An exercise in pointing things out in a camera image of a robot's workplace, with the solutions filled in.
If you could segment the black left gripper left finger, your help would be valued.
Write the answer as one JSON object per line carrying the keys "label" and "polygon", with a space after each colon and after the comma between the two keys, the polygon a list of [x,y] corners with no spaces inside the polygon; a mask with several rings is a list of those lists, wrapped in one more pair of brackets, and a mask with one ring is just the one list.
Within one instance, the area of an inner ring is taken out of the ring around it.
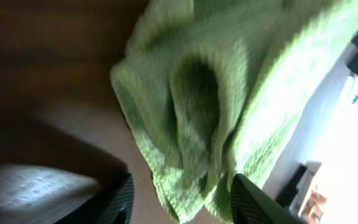
{"label": "black left gripper left finger", "polygon": [[133,178],[125,174],[55,224],[130,224],[133,203]]}

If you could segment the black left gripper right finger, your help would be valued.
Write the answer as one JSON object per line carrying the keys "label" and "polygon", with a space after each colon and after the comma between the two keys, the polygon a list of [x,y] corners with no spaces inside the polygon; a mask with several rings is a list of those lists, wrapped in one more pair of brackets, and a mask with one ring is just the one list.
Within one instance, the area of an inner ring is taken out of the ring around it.
{"label": "black left gripper right finger", "polygon": [[242,174],[234,176],[231,191],[234,224],[304,224]]}

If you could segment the green microfibre cloth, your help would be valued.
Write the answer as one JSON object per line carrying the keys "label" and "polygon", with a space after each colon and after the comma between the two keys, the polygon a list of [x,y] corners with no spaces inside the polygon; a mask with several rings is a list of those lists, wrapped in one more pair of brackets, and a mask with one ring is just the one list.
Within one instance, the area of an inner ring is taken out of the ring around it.
{"label": "green microfibre cloth", "polygon": [[358,30],[358,0],[153,0],[111,83],[177,223],[231,223],[234,176],[268,179]]}

